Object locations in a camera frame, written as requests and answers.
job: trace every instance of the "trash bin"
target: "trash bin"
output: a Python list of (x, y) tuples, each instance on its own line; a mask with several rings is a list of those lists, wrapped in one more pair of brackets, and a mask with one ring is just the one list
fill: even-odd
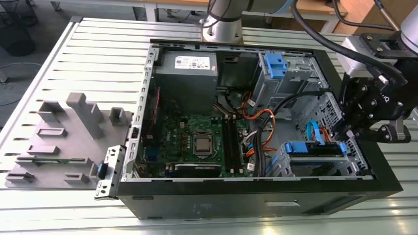
[(13, 56), (25, 56), (35, 51), (35, 42), (19, 16), (0, 12), (0, 47)]
[(26, 0), (0, 0), (0, 4), (9, 13), (17, 14), (22, 23), (30, 27), (37, 25), (38, 17), (35, 11)]

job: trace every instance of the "ram slot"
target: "ram slot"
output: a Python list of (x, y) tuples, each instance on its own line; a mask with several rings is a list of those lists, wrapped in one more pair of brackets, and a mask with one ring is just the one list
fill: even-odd
[(237, 129), (237, 120), (230, 119), (230, 145), (233, 151), (233, 164), (234, 164), (234, 173), (242, 173), (242, 165), (241, 165), (241, 155), (240, 155), (240, 141), (238, 141), (238, 129)]
[(233, 173), (233, 148), (230, 143), (230, 125), (229, 125), (229, 118), (222, 119), (222, 139), (224, 139), (224, 154), (225, 154), (225, 168), (226, 172)]

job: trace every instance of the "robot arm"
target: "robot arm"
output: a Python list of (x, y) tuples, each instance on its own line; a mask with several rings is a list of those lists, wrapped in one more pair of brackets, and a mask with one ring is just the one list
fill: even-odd
[[(404, 120), (418, 106), (418, 33), (414, 27), (417, 21), (418, 7), (402, 23), (401, 31), (392, 35), (368, 33), (346, 39), (345, 46), (354, 50), (366, 49), (364, 53), (390, 64), (404, 79), (390, 77), (369, 66), (364, 67), (369, 77), (358, 77), (358, 68), (350, 67), (353, 61), (345, 56), (338, 56), (348, 71), (340, 94), (345, 116), (333, 129), (338, 140), (356, 136), (360, 140), (386, 143), (412, 141)], [(370, 130), (382, 120), (388, 120), (389, 124), (382, 125), (378, 130)]]
[(207, 42), (241, 43), (244, 11), (277, 12), (292, 0), (211, 0), (209, 16), (202, 20), (202, 36)]

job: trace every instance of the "metal bracket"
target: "metal bracket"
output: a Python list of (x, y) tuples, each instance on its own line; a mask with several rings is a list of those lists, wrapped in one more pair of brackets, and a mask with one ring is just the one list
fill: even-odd
[(123, 145), (117, 145), (107, 149), (107, 154), (105, 162), (101, 165), (98, 173), (101, 181), (97, 187), (95, 200), (118, 200), (117, 190), (119, 185), (119, 178), (122, 174), (123, 159), (126, 155), (126, 147)]
[(354, 131), (358, 140), (376, 141), (381, 143), (409, 143), (412, 134), (408, 127), (404, 125), (404, 119), (389, 121), (389, 124), (382, 125), (378, 131), (370, 129), (358, 129)]

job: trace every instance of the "wooden table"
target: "wooden table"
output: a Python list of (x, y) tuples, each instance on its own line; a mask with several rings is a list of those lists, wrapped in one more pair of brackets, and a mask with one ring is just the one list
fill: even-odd
[[(177, 9), (177, 10), (195, 10), (195, 11), (206, 11), (210, 0), (145, 0), (149, 5), (147, 9), (147, 18), (149, 21), (158, 21), (158, 9)], [(326, 21), (326, 24), (322, 28), (322, 33), (333, 33), (340, 20), (336, 16), (334, 8), (326, 6), (325, 0), (300, 0), (298, 2), (298, 10), (302, 13), (305, 19), (309, 20), (322, 20)], [(340, 11), (345, 16), (348, 14), (348, 10), (340, 4)], [(264, 12), (244, 12), (246, 15), (260, 15), (269, 17), (285, 17), (293, 18), (293, 13), (290, 9), (286, 13), (264, 13)]]
[[(61, 1), (77, 3), (93, 3), (102, 5), (143, 7), (147, 11), (147, 20), (151, 22), (158, 21), (159, 8), (190, 11), (207, 11), (207, 6), (210, 2), (210, 0), (61, 0)], [(53, 1), (51, 3), (54, 9), (61, 10), (61, 2)], [(325, 0), (300, 0), (298, 9), (305, 19), (326, 21), (328, 23), (322, 28), (322, 33), (333, 33), (340, 20), (336, 16), (334, 8), (325, 6)], [(348, 14), (348, 11), (344, 8), (344, 6), (340, 6), (340, 10), (342, 12), (342, 15)], [(293, 18), (293, 13), (290, 9), (285, 13), (269, 14), (264, 12), (245, 11), (244, 14), (265, 16), (268, 17), (268, 19), (270, 19), (270, 17)]]

